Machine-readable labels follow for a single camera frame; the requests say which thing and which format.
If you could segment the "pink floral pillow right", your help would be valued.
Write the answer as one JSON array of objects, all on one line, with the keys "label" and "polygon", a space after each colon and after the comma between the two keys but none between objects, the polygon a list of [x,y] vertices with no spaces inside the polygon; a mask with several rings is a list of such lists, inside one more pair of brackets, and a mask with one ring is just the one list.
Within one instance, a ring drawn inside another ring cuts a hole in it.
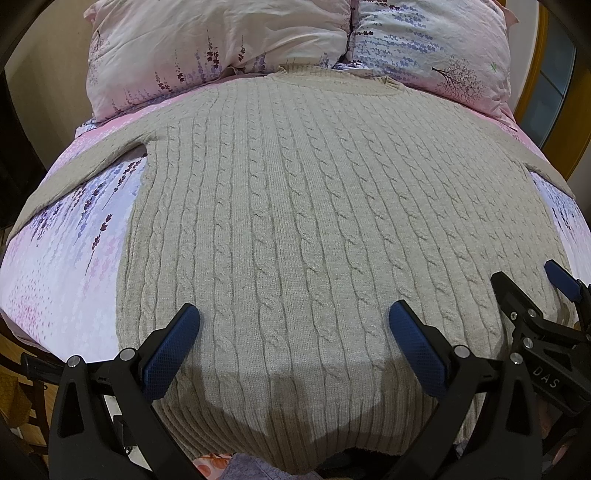
[{"label": "pink floral pillow right", "polygon": [[511,119],[509,30],[517,22],[498,1],[359,1],[349,63]]}]

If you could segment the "pink floral pillow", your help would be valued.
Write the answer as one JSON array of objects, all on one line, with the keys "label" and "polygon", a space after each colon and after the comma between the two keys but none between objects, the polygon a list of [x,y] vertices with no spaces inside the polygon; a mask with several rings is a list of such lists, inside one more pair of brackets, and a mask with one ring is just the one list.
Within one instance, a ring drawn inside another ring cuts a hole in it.
[{"label": "pink floral pillow", "polygon": [[283,65],[331,68],[349,1],[97,1],[86,92],[97,122],[221,78]]},{"label": "pink floral pillow", "polygon": [[498,1],[359,1],[349,63],[511,119],[509,30],[517,22]]}]

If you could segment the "pink floral pillow left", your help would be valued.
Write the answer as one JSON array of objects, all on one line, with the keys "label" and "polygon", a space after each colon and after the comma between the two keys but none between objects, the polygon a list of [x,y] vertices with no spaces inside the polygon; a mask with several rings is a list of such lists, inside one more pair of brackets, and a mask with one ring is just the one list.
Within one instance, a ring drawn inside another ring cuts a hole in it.
[{"label": "pink floral pillow left", "polygon": [[97,1],[86,92],[97,122],[221,78],[283,65],[331,68],[349,1]]}]

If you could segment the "wooden door frame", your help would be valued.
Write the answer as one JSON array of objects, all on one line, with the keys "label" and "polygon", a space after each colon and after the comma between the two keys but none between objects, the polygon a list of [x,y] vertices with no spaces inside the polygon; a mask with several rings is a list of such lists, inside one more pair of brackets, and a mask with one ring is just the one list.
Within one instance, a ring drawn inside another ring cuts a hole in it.
[{"label": "wooden door frame", "polygon": [[515,117],[569,179],[590,146],[590,26],[586,1],[540,1],[528,75]]}]

